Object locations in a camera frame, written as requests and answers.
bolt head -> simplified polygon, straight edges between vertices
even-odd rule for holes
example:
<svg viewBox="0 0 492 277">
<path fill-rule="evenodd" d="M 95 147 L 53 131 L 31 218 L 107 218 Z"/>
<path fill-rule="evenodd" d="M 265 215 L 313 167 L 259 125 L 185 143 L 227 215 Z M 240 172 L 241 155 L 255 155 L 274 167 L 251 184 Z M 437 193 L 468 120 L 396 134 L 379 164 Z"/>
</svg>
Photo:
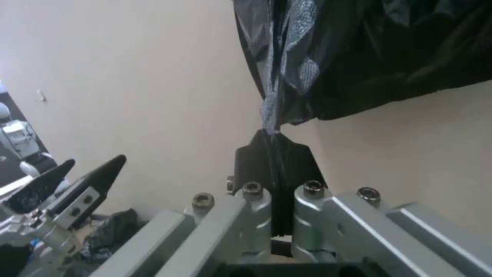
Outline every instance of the bolt head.
<svg viewBox="0 0 492 277">
<path fill-rule="evenodd" d="M 357 191 L 357 195 L 367 202 L 373 204 L 381 201 L 379 191 L 371 187 L 362 187 Z"/>
<path fill-rule="evenodd" d="M 191 205 L 193 208 L 210 209 L 214 206 L 214 196 L 210 193 L 201 192 L 193 197 Z"/>
<path fill-rule="evenodd" d="M 309 180 L 303 185 L 304 195 L 311 199 L 319 199 L 325 195 L 325 188 L 322 183 L 316 180 Z"/>
<path fill-rule="evenodd" d="M 77 208 L 77 207 L 73 208 L 72 211 L 70 212 L 70 215 L 71 216 L 78 216 L 78 215 L 80 215 L 80 209 Z"/>
<path fill-rule="evenodd" d="M 247 182 L 242 188 L 243 197 L 247 201 L 259 200 L 263 197 L 263 186 L 258 182 Z"/>
<path fill-rule="evenodd" d="M 84 204 L 90 204 L 92 201 L 94 200 L 94 198 L 90 195 L 87 195 L 85 198 L 84 198 Z"/>
<path fill-rule="evenodd" d="M 231 193 L 234 191 L 234 176 L 228 176 L 226 182 L 227 192 Z"/>
<path fill-rule="evenodd" d="M 29 213 L 29 217 L 40 217 L 43 215 L 43 212 L 40 209 L 34 209 L 32 212 Z"/>
<path fill-rule="evenodd" d="M 37 228 L 39 225 L 41 225 L 41 223 L 43 223 L 43 221 L 41 220 L 41 218 L 39 217 L 33 217 L 33 218 L 30 218 L 26 223 L 25 225 L 35 229 Z"/>
</svg>

metal bracket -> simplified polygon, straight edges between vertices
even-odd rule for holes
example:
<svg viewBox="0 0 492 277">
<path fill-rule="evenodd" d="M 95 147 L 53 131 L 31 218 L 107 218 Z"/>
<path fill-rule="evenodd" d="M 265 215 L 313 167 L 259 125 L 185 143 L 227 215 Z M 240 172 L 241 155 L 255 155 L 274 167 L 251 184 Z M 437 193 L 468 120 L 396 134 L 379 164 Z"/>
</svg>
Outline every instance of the metal bracket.
<svg viewBox="0 0 492 277">
<path fill-rule="evenodd" d="M 84 214 L 91 207 L 99 195 L 95 189 L 88 187 L 74 202 L 55 217 L 54 222 L 64 229 L 68 229 L 79 218 L 79 215 Z"/>
</svg>

metal plate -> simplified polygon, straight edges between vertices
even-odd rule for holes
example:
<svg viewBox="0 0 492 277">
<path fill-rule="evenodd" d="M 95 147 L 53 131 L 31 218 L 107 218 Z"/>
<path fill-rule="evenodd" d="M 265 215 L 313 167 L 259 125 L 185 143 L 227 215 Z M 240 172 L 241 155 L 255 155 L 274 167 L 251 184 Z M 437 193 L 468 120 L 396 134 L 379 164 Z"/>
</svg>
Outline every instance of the metal plate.
<svg viewBox="0 0 492 277">
<path fill-rule="evenodd" d="M 243 199 L 225 197 L 205 216 L 156 276 L 212 276 L 221 263 L 239 259 L 252 228 L 249 205 Z"/>
<path fill-rule="evenodd" d="M 70 226 L 91 207 L 91 205 L 94 205 L 97 198 L 99 198 L 99 193 L 95 189 L 92 187 L 86 188 L 74 202 L 55 217 L 54 221 L 64 229 L 70 228 Z"/>
<path fill-rule="evenodd" d="M 463 276 L 355 194 L 323 206 L 323 232 L 345 261 L 370 260 L 391 276 Z"/>
<path fill-rule="evenodd" d="M 492 248 L 421 204 L 387 216 L 467 276 L 492 276 Z"/>
<path fill-rule="evenodd" d="M 187 238 L 194 226 L 191 216 L 164 210 L 91 277 L 153 276 Z"/>
</svg>

black plastic bag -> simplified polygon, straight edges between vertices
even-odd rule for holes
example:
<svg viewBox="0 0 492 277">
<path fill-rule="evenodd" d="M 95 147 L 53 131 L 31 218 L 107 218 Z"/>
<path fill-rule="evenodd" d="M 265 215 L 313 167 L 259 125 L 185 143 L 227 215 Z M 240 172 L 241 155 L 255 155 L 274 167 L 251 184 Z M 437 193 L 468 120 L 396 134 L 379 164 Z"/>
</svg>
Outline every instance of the black plastic bag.
<svg viewBox="0 0 492 277">
<path fill-rule="evenodd" d="M 492 78 L 492 3 L 234 0 L 263 127 L 328 120 Z"/>
<path fill-rule="evenodd" d="M 104 263 L 144 225 L 132 208 L 111 215 L 84 239 L 81 259 L 88 264 Z"/>
</svg>

white wall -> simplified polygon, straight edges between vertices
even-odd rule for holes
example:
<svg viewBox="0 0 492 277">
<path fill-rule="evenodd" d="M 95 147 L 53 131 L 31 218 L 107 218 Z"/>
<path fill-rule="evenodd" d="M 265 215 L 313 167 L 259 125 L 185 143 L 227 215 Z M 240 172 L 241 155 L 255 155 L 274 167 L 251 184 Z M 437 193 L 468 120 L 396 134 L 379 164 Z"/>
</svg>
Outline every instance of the white wall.
<svg viewBox="0 0 492 277">
<path fill-rule="evenodd" d="M 128 156 L 103 211 L 220 195 L 260 126 L 230 1 L 4 0 L 0 37 L 0 78 L 56 159 L 77 160 L 72 178 Z M 335 192 L 420 200 L 492 239 L 491 84 L 282 130 L 311 146 Z"/>
<path fill-rule="evenodd" d="M 223 194 L 261 126 L 231 1 L 6 0 L 0 37 L 0 78 L 72 178 L 127 155 L 104 211 Z"/>
<path fill-rule="evenodd" d="M 372 186 L 392 206 L 420 201 L 492 241 L 491 88 L 445 90 L 284 133 L 311 145 L 333 191 Z"/>
</svg>

